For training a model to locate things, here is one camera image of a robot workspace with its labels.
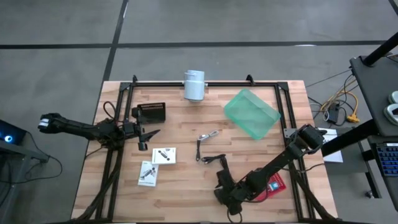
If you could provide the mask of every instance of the white paper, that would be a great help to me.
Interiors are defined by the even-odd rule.
[[[152,164],[150,161],[143,161],[138,177],[138,185],[155,187],[159,165]]]
[[[335,129],[319,128],[319,130],[327,131],[327,133],[323,135],[323,137],[325,138],[325,140],[323,140],[323,143],[331,141],[332,139],[337,137],[337,132]],[[337,151],[333,154],[330,154],[329,156],[325,156],[323,160],[325,162],[343,162],[343,156],[341,155],[341,151]]]
[[[175,155],[174,147],[155,148],[152,150],[152,164],[175,164]]]

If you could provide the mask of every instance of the white cylinder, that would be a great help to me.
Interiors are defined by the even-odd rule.
[[[201,101],[205,97],[205,72],[188,70],[185,72],[184,98]]]

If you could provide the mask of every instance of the red object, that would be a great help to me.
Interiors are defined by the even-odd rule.
[[[279,188],[276,190],[271,190],[271,188],[269,187],[269,184],[272,182],[277,182]],[[282,178],[280,178],[280,175],[278,173],[274,174],[268,181],[268,186],[267,186],[267,191],[268,191],[268,196],[266,194],[266,191],[263,191],[260,195],[258,195],[254,200],[256,201],[261,201],[264,200],[265,197],[267,196],[267,198],[283,191],[286,189],[286,185],[284,184],[284,181],[282,180]]]

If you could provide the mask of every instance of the translucent green box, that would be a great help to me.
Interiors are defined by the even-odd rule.
[[[263,138],[280,114],[250,90],[241,90],[225,107],[224,114],[253,139]]]

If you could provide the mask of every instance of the wooden table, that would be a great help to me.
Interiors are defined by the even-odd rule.
[[[312,124],[303,81],[288,81],[297,127]],[[120,82],[104,82],[95,122],[107,117],[102,109],[105,101],[116,104]],[[149,150],[141,152],[137,139],[126,141],[119,180],[114,222],[228,222],[226,207],[220,205],[213,194],[217,185],[218,162],[204,164],[195,160],[196,139],[217,129],[220,134],[201,145],[202,156],[226,154],[232,176],[239,180],[250,170],[263,167],[284,150],[280,123],[278,122],[261,140],[255,141],[230,121],[223,107],[242,87],[211,87],[206,89],[205,99],[191,103],[183,98],[183,88],[145,87],[135,88],[132,106],[139,103],[166,102],[166,122],[145,125],[147,132],[161,129],[150,142]],[[277,110],[275,91],[270,87],[250,87],[254,94]],[[286,104],[285,117],[290,125]],[[87,153],[99,148],[90,142]],[[156,187],[138,186],[142,161],[150,161],[152,148],[176,147],[177,163],[159,167]],[[78,217],[94,199],[100,189],[106,150],[91,155],[84,163],[76,195],[72,218]],[[304,157],[306,167],[323,162],[322,153]],[[262,203],[243,203],[244,222],[288,222],[297,220],[289,173],[281,170],[287,189]],[[337,217],[335,203],[324,166],[308,173],[310,188],[320,203]],[[300,194],[303,209],[305,199]]]

